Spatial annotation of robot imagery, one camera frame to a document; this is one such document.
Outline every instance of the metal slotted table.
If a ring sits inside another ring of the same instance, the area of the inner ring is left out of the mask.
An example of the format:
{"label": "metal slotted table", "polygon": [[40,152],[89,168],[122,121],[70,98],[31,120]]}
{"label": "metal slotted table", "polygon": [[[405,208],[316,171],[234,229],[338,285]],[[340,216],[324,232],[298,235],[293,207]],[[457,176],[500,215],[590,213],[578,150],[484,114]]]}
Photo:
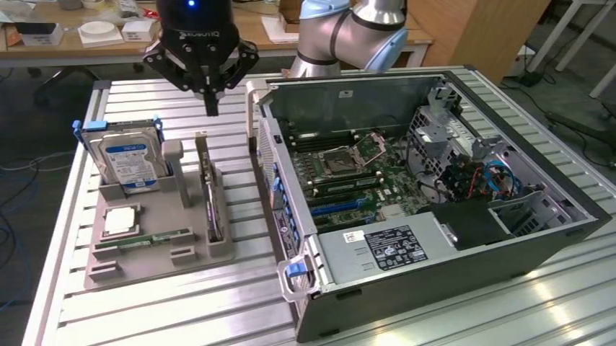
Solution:
{"label": "metal slotted table", "polygon": [[[477,72],[461,67],[452,71],[615,215],[615,186]],[[198,168],[191,137],[197,130],[209,131],[212,159],[225,174],[237,256],[212,269],[87,292],[85,266],[99,175],[79,146],[24,345],[296,345],[293,317],[281,297],[246,146],[244,85],[250,79],[277,76],[249,76],[222,99],[218,117],[206,117],[202,101],[165,80],[98,84],[86,120],[137,120],[159,115],[166,138],[183,140],[187,153],[182,163],[187,171]],[[463,116],[483,135],[495,132],[492,124],[472,110]],[[304,345],[612,343],[616,340],[615,229],[612,221],[522,278]]]}

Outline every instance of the motherboard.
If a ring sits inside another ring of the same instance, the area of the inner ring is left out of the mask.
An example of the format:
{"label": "motherboard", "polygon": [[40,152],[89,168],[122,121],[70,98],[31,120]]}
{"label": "motherboard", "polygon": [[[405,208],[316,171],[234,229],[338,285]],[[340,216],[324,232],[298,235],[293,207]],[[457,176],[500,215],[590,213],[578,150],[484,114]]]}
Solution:
{"label": "motherboard", "polygon": [[320,233],[415,215],[431,204],[403,159],[405,137],[377,130],[292,137],[290,154]]}

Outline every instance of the blue hard drive label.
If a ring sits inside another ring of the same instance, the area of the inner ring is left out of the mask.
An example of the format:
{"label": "blue hard drive label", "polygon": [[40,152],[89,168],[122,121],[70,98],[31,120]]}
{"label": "blue hard drive label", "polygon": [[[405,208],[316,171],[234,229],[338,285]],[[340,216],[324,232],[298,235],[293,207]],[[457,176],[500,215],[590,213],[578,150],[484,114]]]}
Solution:
{"label": "blue hard drive label", "polygon": [[428,255],[409,226],[365,234],[379,268],[395,269],[425,261]]}
{"label": "blue hard drive label", "polygon": [[106,148],[106,153],[115,176],[123,186],[139,188],[157,183],[157,171],[149,161],[145,144],[110,146]]}

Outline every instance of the western digital hard drive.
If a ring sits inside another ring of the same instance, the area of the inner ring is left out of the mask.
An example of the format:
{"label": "western digital hard drive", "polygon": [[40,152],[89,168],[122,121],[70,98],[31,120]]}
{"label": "western digital hard drive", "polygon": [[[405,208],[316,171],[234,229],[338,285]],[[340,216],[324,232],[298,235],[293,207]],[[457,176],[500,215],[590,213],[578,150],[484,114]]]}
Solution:
{"label": "western digital hard drive", "polygon": [[119,123],[75,121],[74,133],[90,151],[107,185],[127,194],[158,190],[158,178],[170,175],[161,143],[162,124],[154,120]]}

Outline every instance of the power supply label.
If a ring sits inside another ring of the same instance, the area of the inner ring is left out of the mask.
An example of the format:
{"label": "power supply label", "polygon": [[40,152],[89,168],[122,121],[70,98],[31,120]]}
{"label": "power supply label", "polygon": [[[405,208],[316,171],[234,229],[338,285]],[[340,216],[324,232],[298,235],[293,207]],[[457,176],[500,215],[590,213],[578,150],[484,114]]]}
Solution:
{"label": "power supply label", "polygon": [[367,243],[383,270],[425,261],[428,255],[409,226],[365,234]]}

